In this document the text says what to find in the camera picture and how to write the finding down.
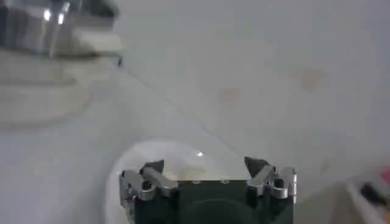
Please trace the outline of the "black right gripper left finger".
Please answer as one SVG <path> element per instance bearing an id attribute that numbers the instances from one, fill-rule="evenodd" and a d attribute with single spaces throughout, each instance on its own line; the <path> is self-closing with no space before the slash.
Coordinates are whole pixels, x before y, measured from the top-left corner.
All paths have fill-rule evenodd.
<path id="1" fill-rule="evenodd" d="M 148 162 L 138 171 L 123 170 L 119 174 L 119 199 L 123 208 L 130 209 L 135 198 L 142 201 L 153 200 L 160 191 L 164 197 L 171 197 L 179 188 L 176 180 L 163 175 L 163 159 Z"/>

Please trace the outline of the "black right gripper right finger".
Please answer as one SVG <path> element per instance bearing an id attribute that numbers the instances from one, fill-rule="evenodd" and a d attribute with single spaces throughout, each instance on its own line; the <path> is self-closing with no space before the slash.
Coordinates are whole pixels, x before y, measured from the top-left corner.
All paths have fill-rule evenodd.
<path id="1" fill-rule="evenodd" d="M 263 159 L 244 157 L 244 163 L 251 176 L 247 185 L 254 189 L 258 196 L 268 192 L 279 200 L 291 199 L 297 202 L 297 171 L 293 167 L 285 167 L 278 171 Z"/>

